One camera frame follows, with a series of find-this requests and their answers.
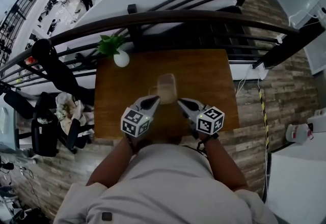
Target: white plastic bottle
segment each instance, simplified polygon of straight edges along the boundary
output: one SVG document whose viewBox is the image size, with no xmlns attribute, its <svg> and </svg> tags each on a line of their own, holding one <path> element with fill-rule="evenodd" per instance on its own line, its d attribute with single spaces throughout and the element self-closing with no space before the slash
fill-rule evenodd
<svg viewBox="0 0 326 224">
<path fill-rule="evenodd" d="M 322 116 L 324 114 L 326 114 L 326 108 L 316 110 L 314 116 Z"/>
<path fill-rule="evenodd" d="M 311 136 L 312 131 L 309 129 L 308 124 L 290 124 L 286 130 L 286 139 L 288 142 L 303 144 Z"/>
</svg>

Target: black cable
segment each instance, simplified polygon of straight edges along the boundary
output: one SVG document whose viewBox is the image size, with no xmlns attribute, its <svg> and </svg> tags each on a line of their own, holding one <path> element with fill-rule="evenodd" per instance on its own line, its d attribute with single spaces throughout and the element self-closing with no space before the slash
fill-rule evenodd
<svg viewBox="0 0 326 224">
<path fill-rule="evenodd" d="M 29 169 L 26 169 L 26 170 L 28 170 L 28 171 L 30 171 L 31 173 L 32 173 L 32 176 L 33 177 L 31 177 L 32 179 L 34 178 L 34 175 L 33 175 L 33 172 L 31 171 L 31 170 L 29 170 Z M 27 176 L 23 173 L 23 176 L 27 179 L 27 181 L 29 182 L 29 184 L 30 184 L 30 186 L 31 186 L 31 188 L 32 188 L 32 191 L 31 191 L 31 194 L 33 194 L 36 198 L 37 198 L 37 201 L 38 201 L 38 203 L 39 203 L 39 208 L 41 208 L 41 203 L 40 203 L 40 200 L 39 200 L 39 197 L 36 195 L 36 192 L 35 192 L 35 190 L 34 190 L 34 188 L 33 188 L 33 185 L 31 184 L 31 182 L 30 182 L 30 180 L 27 178 Z"/>
<path fill-rule="evenodd" d="M 33 172 L 30 170 L 30 169 L 27 169 L 27 168 L 25 168 L 25 167 L 22 167 L 22 169 L 23 169 L 23 171 L 29 171 L 29 173 L 28 173 L 28 175 L 32 178 L 32 179 L 34 179 L 34 174 L 33 174 Z"/>
<path fill-rule="evenodd" d="M 8 170 L 8 172 L 6 172 L 6 173 L 5 173 L 4 171 L 2 171 L 2 170 L 0 170 L 0 171 L 1 171 L 1 172 L 3 172 L 4 174 L 7 174 L 7 173 L 9 173 L 9 172 L 10 172 L 10 170 Z"/>
</svg>

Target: green leaves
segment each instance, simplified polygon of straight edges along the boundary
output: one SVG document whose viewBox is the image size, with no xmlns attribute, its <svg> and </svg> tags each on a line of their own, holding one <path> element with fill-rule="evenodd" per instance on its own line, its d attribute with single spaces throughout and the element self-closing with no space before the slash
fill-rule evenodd
<svg viewBox="0 0 326 224">
<path fill-rule="evenodd" d="M 98 42 L 97 51 L 100 53 L 111 56 L 115 54 L 120 54 L 117 49 L 124 43 L 124 39 L 121 36 L 107 36 L 100 35 L 101 41 Z"/>
</svg>

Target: white shirt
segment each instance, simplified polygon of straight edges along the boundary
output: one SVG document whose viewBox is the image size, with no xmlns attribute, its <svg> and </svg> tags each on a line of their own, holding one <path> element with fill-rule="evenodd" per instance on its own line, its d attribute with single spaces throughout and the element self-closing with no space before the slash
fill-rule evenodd
<svg viewBox="0 0 326 224">
<path fill-rule="evenodd" d="M 102 220 L 111 213 L 112 221 Z M 120 181 L 73 184 L 54 224 L 67 223 L 277 223 L 256 193 L 231 191 L 213 178 L 208 160 L 176 145 L 150 145 L 135 156 Z"/>
</svg>

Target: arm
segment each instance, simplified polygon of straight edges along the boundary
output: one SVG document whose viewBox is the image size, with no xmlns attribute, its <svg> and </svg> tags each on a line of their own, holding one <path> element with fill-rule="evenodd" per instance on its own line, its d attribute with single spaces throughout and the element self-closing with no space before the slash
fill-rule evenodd
<svg viewBox="0 0 326 224">
<path fill-rule="evenodd" d="M 107 188 L 115 185 L 127 169 L 132 157 L 132 149 L 128 139 L 124 137 L 115 149 L 94 170 L 86 186 L 100 183 Z"/>
<path fill-rule="evenodd" d="M 199 134 L 200 140 L 206 137 L 206 134 Z M 222 182 L 232 191 L 239 189 L 249 190 L 245 176 L 219 140 L 211 138 L 204 146 L 214 178 L 217 181 Z"/>
</svg>

